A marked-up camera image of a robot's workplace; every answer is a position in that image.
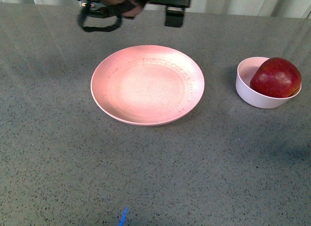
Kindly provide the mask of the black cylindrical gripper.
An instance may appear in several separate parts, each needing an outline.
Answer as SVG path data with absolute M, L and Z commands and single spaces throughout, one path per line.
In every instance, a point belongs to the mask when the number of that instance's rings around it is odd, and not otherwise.
M 146 4 L 165 5 L 165 22 L 167 27 L 181 28 L 184 22 L 185 8 L 190 7 L 191 0 L 121 0 L 118 3 L 104 2 L 104 0 L 86 0 L 86 6 L 93 3 L 102 5 L 99 9 L 86 9 L 86 14 L 90 17 L 108 18 L 108 17 L 129 17 L 128 12 L 137 7 L 144 8 Z

